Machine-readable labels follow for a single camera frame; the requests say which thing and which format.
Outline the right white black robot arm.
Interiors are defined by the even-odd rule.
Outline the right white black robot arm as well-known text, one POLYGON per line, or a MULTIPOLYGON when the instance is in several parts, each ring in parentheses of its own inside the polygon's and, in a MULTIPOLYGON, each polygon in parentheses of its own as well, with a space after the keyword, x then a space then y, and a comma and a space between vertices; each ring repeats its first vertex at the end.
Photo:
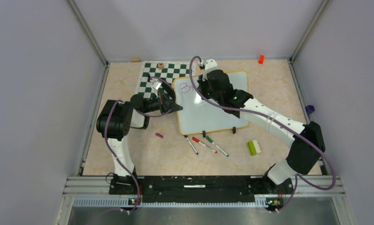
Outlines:
POLYGON ((262 127, 290 148, 287 157, 266 172, 263 188, 269 193, 276 193, 291 176, 308 174, 325 151, 317 123, 303 124, 271 110, 252 94, 234 89, 229 76, 220 69, 199 75, 197 90, 209 104, 262 127))

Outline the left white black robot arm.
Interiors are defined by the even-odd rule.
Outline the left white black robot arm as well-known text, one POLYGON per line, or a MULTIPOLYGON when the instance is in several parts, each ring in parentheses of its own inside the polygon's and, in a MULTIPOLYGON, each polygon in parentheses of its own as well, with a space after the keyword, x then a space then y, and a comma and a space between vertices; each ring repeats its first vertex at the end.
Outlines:
POLYGON ((159 111, 158 117, 182 110, 174 99, 165 94, 144 99, 139 94, 130 101, 108 100, 99 113, 96 130, 104 138, 114 160, 113 186, 120 185, 127 194, 138 188, 137 174, 128 147, 128 134, 131 129, 147 129, 153 115, 147 113, 159 111))

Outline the yellow framed whiteboard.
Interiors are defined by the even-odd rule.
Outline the yellow framed whiteboard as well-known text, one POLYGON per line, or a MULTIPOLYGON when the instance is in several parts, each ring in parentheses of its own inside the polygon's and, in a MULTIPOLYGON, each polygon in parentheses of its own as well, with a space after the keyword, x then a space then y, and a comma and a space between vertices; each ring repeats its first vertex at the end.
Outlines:
POLYGON ((183 107, 182 110, 177 112, 179 130, 182 135, 248 126, 249 122, 228 114, 202 100, 194 90, 189 77, 175 79, 173 86, 176 103, 183 107))

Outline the purple marker cap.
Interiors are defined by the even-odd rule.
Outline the purple marker cap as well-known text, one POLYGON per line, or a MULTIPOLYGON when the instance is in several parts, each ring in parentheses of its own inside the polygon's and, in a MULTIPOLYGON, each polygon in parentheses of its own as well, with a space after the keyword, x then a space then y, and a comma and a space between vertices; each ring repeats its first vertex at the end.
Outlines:
POLYGON ((164 136, 162 134, 159 134, 159 133, 155 133, 156 136, 160 137, 160 138, 163 138, 164 136))

